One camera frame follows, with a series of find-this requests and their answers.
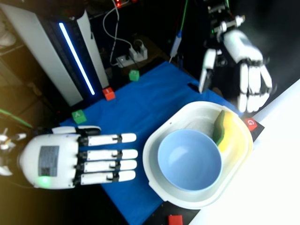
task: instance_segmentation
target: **blue tablecloth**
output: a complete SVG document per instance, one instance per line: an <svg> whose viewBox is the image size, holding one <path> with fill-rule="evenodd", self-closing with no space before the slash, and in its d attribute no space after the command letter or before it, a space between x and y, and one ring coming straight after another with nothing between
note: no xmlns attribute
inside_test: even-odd
<svg viewBox="0 0 300 225"><path fill-rule="evenodd" d="M148 186L143 169L143 147L148 137L184 105L210 101L236 111L235 107L212 91L199 94L188 83L198 81L167 62L115 92L111 101L101 100L84 110L87 122L97 125L102 134L136 133L134 143L100 146L92 149L137 149L136 178L128 182L103 184L111 200L130 225L142 224L163 202ZM62 126L76 126L69 119Z"/></svg>

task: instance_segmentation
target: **green cube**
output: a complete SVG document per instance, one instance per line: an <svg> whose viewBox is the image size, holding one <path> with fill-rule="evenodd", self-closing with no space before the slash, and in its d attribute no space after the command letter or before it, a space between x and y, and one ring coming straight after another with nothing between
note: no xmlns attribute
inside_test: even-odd
<svg viewBox="0 0 300 225"><path fill-rule="evenodd" d="M72 112L72 117L76 124L80 124L80 123L87 121L82 110Z"/></svg>
<svg viewBox="0 0 300 225"><path fill-rule="evenodd" d="M129 79L131 81L138 81L140 79L140 71L132 69L129 72Z"/></svg>

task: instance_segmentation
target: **robotic hand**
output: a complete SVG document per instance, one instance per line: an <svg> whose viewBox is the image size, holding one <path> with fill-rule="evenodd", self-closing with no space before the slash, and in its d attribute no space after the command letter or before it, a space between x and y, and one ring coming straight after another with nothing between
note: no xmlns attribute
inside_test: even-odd
<svg viewBox="0 0 300 225"><path fill-rule="evenodd" d="M218 66L232 62L237 71L239 94L237 107L240 112L256 112L272 92L272 79L265 60L247 36L236 29L244 16L233 17L228 1L204 0L208 4L211 21L210 48L206 51L200 76L199 92L211 87L211 80Z"/></svg>
<svg viewBox="0 0 300 225"><path fill-rule="evenodd" d="M34 137L17 157L25 178L35 188L68 189L89 185L132 180L135 178L137 150L88 150L80 146L129 143L135 134L100 135L96 126L56 127L51 134ZM26 135L16 135L20 140ZM0 174L12 175L6 157L15 144L0 135Z"/></svg>

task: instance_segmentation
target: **blue bowl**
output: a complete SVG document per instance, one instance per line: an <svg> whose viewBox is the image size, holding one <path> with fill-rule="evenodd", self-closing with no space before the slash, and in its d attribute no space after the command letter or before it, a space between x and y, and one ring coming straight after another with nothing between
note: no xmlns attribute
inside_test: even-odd
<svg viewBox="0 0 300 225"><path fill-rule="evenodd" d="M209 188L222 170L221 154L213 140L189 129L174 131L161 142L158 164L169 182L186 191Z"/></svg>

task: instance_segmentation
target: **led light strip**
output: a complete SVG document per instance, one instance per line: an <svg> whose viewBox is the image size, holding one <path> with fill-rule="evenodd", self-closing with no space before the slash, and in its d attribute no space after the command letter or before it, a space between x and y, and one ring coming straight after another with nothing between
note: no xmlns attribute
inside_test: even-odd
<svg viewBox="0 0 300 225"><path fill-rule="evenodd" d="M61 31L62 31L62 33L63 33L63 35L64 35L64 37L65 37L65 39L67 41L67 44L68 44L68 46L69 46L69 48L70 48L70 50L71 50L71 52L72 52L72 54L74 56L74 59L75 59L77 65L78 65L78 67L79 67L79 69L80 69L80 71L81 71L81 73L83 75L83 78L84 78L86 84L88 85L88 87L90 89L91 94L95 95L93 87L92 87L92 85L91 85L91 83L90 83L90 81L88 79L88 76L86 75L86 73L85 73L85 71L83 69L83 66L82 66L82 64L81 64L81 62L80 62L80 60L78 58L78 55L77 55L77 53L75 51L75 48L73 47L73 44L72 44L72 42L70 40L70 37L69 37L69 35L67 33L67 30L66 30L64 24L60 22L59 25L60 25L60 29L61 29Z"/></svg>

